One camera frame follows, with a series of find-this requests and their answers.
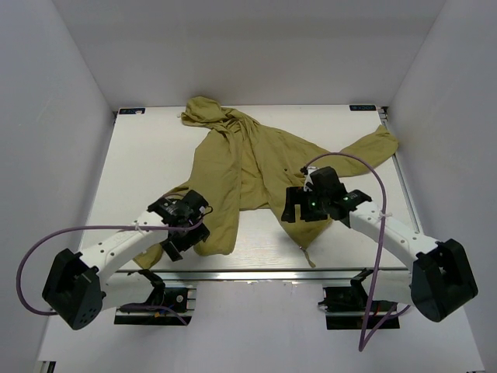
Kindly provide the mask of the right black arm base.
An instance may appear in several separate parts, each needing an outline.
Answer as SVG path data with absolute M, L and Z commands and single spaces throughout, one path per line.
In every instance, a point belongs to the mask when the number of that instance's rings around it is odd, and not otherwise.
M 362 283 L 372 273 L 373 270 L 364 269 L 346 286 L 323 287 L 324 298 L 318 307 L 325 312 L 327 330 L 361 330 L 369 291 L 364 290 Z M 373 301 L 367 329 L 376 326 L 392 306 L 392 302 Z M 380 329 L 400 329 L 398 317 L 390 315 Z

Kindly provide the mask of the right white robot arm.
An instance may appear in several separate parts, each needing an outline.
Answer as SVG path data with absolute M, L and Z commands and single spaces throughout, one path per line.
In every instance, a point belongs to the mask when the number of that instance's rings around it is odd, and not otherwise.
M 283 221 L 340 221 L 380 244 L 407 269 L 363 270 L 353 277 L 350 298 L 358 309 L 377 302 L 401 303 L 440 322 L 477 296 L 467 254 L 458 241 L 441 242 L 382 213 L 364 192 L 347 191 L 329 166 L 309 167 L 304 174 L 303 186 L 286 189 Z

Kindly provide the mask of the olive green jacket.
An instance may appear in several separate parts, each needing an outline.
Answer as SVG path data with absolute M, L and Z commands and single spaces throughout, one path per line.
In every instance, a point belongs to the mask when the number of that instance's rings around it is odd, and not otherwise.
M 300 168 L 311 159 L 319 167 L 331 166 L 341 177 L 353 177 L 381 165 L 398 149 L 397 138 L 381 125 L 339 155 L 330 155 L 312 142 L 201 96 L 190 99 L 179 118 L 185 126 L 209 132 L 195 150 L 189 179 L 173 192 L 195 190 L 214 209 L 205 221 L 210 237 L 193 247 L 193 258 L 183 261 L 188 267 L 236 254 L 240 214 L 258 210 L 272 211 L 281 228 L 257 232 L 243 266 L 280 265 L 296 249 L 312 268 L 332 265 L 326 255 L 337 245 L 321 237 L 331 219 L 283 221 L 286 188 L 304 182 Z

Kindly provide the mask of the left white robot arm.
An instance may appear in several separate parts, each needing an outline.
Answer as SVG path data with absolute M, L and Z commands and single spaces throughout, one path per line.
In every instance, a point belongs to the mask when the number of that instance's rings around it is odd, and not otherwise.
M 203 218 L 211 210 L 194 190 L 183 197 L 160 197 L 131 225 L 115 228 L 109 238 L 76 253 L 59 252 L 43 299 L 73 330 L 88 326 L 101 311 L 111 308 L 178 315 L 176 297 L 168 295 L 158 275 L 149 269 L 124 275 L 120 269 L 152 246 L 173 261 L 181 260 L 183 251 L 209 237 Z

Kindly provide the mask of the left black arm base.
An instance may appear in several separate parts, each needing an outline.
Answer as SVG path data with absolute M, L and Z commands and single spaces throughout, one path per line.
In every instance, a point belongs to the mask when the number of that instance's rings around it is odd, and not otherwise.
M 188 326 L 196 305 L 196 288 L 193 285 L 163 280 L 150 270 L 139 270 L 126 275 L 137 275 L 151 290 L 143 291 L 142 302 L 125 302 L 116 309 L 115 325 L 127 326 Z

